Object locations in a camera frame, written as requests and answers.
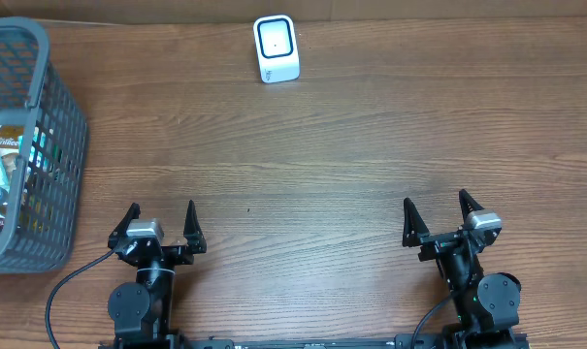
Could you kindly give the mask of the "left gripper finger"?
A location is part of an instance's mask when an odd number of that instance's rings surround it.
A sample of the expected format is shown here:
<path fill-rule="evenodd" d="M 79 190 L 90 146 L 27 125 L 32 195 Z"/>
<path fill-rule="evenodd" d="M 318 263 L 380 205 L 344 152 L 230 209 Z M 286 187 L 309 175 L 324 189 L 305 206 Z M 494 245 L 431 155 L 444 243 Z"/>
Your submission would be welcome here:
<path fill-rule="evenodd" d="M 206 247 L 207 243 L 198 222 L 196 206 L 192 200 L 189 201 L 185 216 L 183 236 L 191 247 Z"/>
<path fill-rule="evenodd" d="M 128 208 L 127 212 L 125 213 L 124 217 L 120 220 L 120 222 L 110 233 L 109 238 L 125 238 L 127 236 L 127 230 L 129 228 L 130 223 L 134 219 L 138 219 L 140 217 L 140 214 L 140 205 L 137 203 L 132 203 L 131 206 Z"/>

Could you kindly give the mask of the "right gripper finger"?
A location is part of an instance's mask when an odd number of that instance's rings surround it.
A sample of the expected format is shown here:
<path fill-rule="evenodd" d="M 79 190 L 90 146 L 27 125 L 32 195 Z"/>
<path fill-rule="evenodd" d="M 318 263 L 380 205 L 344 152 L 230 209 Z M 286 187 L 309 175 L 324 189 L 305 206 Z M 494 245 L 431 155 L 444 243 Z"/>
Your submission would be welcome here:
<path fill-rule="evenodd" d="M 466 189 L 459 191 L 459 204 L 465 223 L 474 223 L 479 216 L 479 213 L 484 210 Z"/>
<path fill-rule="evenodd" d="M 404 199 L 403 247 L 421 245 L 430 235 L 430 231 L 410 198 Z"/>

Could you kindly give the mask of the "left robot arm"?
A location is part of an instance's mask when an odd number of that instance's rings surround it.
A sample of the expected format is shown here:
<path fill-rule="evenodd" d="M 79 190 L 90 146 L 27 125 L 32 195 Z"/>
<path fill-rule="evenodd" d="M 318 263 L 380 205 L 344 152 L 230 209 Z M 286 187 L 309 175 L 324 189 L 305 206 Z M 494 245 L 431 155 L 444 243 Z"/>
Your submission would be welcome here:
<path fill-rule="evenodd" d="M 184 244 L 165 245 L 159 220 L 142 219 L 132 204 L 113 229 L 108 247 L 118 259 L 136 269 L 136 279 L 116 287 L 108 312 L 114 321 L 114 348 L 183 348 L 185 338 L 171 328 L 177 266 L 194 263 L 207 251 L 196 207 L 188 203 L 182 235 Z"/>

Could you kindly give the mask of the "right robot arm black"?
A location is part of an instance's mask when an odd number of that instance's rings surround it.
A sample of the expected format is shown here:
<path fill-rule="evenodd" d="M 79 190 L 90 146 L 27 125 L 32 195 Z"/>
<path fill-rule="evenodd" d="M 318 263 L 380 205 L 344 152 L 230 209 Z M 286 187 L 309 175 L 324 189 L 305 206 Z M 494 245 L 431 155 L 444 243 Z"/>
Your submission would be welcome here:
<path fill-rule="evenodd" d="M 402 245 L 418 247 L 421 262 L 434 261 L 449 294 L 429 310 L 413 334 L 402 342 L 410 348 L 520 349 L 530 343 L 515 333 L 522 286 L 512 274 L 485 274 L 477 255 L 492 245 L 502 229 L 502 219 L 480 205 L 467 190 L 459 191 L 463 223 L 454 232 L 433 235 L 415 204 L 404 199 Z M 421 334 L 425 324 L 448 303 L 453 303 L 458 321 L 440 333 Z"/>

